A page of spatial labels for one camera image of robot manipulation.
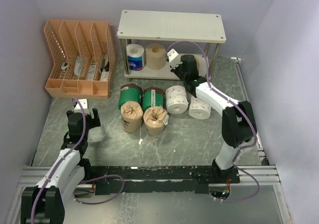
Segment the bare tan paper roll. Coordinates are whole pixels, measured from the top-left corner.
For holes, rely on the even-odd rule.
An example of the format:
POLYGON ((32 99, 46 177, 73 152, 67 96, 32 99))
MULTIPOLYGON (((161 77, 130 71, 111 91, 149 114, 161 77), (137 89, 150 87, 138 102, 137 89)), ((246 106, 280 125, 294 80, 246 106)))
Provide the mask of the bare tan paper roll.
POLYGON ((146 66, 152 70, 160 70, 165 64, 166 49, 158 43, 151 43, 146 46, 146 66))

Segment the plastic white blue roll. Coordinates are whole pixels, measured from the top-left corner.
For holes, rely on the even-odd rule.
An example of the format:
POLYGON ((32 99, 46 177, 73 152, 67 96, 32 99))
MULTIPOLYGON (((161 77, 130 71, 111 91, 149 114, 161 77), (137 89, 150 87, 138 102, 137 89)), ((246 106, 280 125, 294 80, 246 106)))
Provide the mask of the plastic white blue roll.
POLYGON ((144 47, 138 44, 129 44, 126 46, 126 50, 129 69, 140 71, 145 64, 144 47))

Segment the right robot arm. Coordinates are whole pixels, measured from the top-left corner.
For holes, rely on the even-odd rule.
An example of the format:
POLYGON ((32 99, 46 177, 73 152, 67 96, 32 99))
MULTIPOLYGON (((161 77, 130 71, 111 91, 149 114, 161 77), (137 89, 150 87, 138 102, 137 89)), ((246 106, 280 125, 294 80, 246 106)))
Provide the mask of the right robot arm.
POLYGON ((224 182, 235 168, 235 161, 244 149, 257 143, 257 127, 249 101, 235 100, 213 86, 208 77, 199 75, 193 55, 168 55, 171 72, 183 81, 186 92, 208 103, 222 117, 224 144, 212 162, 212 179, 224 182))

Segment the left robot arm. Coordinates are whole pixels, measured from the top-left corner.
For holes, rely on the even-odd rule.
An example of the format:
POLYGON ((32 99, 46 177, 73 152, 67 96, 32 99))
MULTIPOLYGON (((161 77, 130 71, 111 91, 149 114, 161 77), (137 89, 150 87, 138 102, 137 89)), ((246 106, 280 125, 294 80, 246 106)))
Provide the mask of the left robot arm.
POLYGON ((87 99, 73 98, 73 109, 67 111, 68 131, 63 137, 59 155, 44 177, 21 196, 22 224, 61 224, 65 202, 79 183, 93 178, 90 161, 84 158, 89 130, 100 127, 97 108, 89 109, 87 99))

